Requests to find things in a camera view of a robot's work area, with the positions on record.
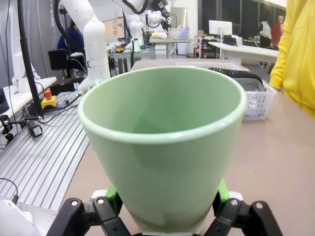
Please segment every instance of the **green cup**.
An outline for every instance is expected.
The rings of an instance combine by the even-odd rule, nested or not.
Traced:
[[[233,79],[170,66],[98,85],[78,114],[144,231],[198,233],[230,162],[245,106],[246,94]]]

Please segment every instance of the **white desk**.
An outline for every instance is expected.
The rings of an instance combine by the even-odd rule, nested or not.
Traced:
[[[46,89],[50,85],[52,85],[56,80],[57,80],[56,77],[51,77],[51,78],[47,78],[47,79],[36,80],[35,82],[41,83],[43,85],[44,89]],[[38,93],[43,92],[43,88],[39,84],[36,84],[36,87],[37,87]],[[9,104],[9,107],[10,107],[10,110],[3,113],[3,115],[8,115],[9,118],[13,116],[13,111],[14,111],[14,114],[18,113],[23,108],[23,106],[25,106],[28,102],[30,102],[33,99],[31,92],[22,92],[22,93],[14,94],[15,90],[14,90],[13,86],[10,86],[11,101],[12,101],[12,107],[13,107],[13,110],[12,110],[11,103],[10,103],[10,96],[9,96],[9,88],[5,87],[5,88],[3,88],[3,90],[5,93],[6,100]]]
[[[165,44],[166,45],[166,58],[169,59],[169,44],[171,43],[191,43],[193,39],[175,39],[175,38],[167,38],[167,39],[159,39],[150,37],[150,43],[156,44]]]
[[[210,45],[220,48],[222,50],[222,58],[238,58],[253,61],[265,61],[269,63],[276,63],[279,51],[258,48],[252,46],[231,46],[224,43],[209,42]]]

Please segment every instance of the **yellow sleeve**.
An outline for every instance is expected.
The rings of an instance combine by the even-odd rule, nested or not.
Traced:
[[[279,55],[278,55],[276,65],[271,72],[270,85],[278,90],[282,89],[282,84],[284,81],[283,75],[284,75],[284,69],[285,69],[285,64],[286,64],[287,45],[291,36],[291,30],[292,30],[291,28],[292,11],[293,11],[292,4],[293,4],[292,0],[287,1],[286,17],[283,24],[283,35],[279,43]]]

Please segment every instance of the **dark blue jacket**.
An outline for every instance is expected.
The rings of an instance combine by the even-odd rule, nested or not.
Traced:
[[[69,38],[75,43],[77,47],[79,47],[80,51],[79,52],[84,52],[84,41],[83,41],[83,35],[76,31],[73,27],[69,27],[67,29],[67,33],[69,35]],[[57,49],[66,49],[67,50],[67,44],[65,42],[64,37],[61,35]],[[75,50],[71,45],[70,45],[71,53],[76,53],[78,50]]]

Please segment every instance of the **cup rim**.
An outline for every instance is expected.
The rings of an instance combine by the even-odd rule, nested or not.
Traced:
[[[181,67],[178,66],[163,66],[164,68],[176,68],[179,69]],[[139,69],[135,71],[128,72],[128,75],[134,74],[134,73],[139,73],[141,71],[146,71],[146,70],[153,70],[157,69],[160,67],[151,67],[151,68],[144,68],[144,69]],[[222,79],[229,80],[235,87],[238,89],[240,93],[240,103],[237,105],[237,107],[229,113],[227,116],[218,119],[215,122],[212,122],[210,124],[197,127],[194,129],[189,129],[189,130],[183,130],[183,131],[177,131],[177,132],[170,132],[170,133],[162,133],[162,134],[136,134],[136,133],[126,133],[126,132],[121,132],[121,131],[116,131],[116,130],[111,130],[108,128],[104,128],[102,126],[99,126],[95,123],[93,123],[91,120],[89,120],[83,111],[83,107],[85,102],[89,99],[89,96],[93,93],[93,91],[100,89],[101,86],[105,86],[107,83],[111,83],[114,80],[120,79],[123,76],[126,76],[125,74],[121,74],[118,76],[115,76],[114,78],[111,78],[109,80],[106,80],[99,85],[95,86],[92,88],[90,91],[87,92],[87,94],[84,95],[82,100],[79,103],[78,106],[78,116],[79,119],[84,126],[85,129],[93,132],[94,134],[97,134],[98,136],[101,136],[103,138],[116,141],[116,142],[122,142],[122,143],[130,143],[130,144],[147,144],[147,145],[158,145],[158,144],[172,144],[172,143],[180,143],[180,142],[185,142],[189,141],[192,139],[197,139],[197,138],[202,138],[207,135],[211,135],[213,133],[216,133],[218,131],[223,130],[225,127],[229,126],[230,124],[234,123],[240,116],[243,116],[246,104],[247,104],[247,96],[246,93],[243,89],[243,87],[237,83],[235,80],[232,78],[223,75],[219,72],[212,71],[212,70],[207,70],[203,68],[193,68],[190,67],[191,69],[197,69],[197,70],[205,70],[208,71],[209,73],[214,73],[214,74],[219,74]]]

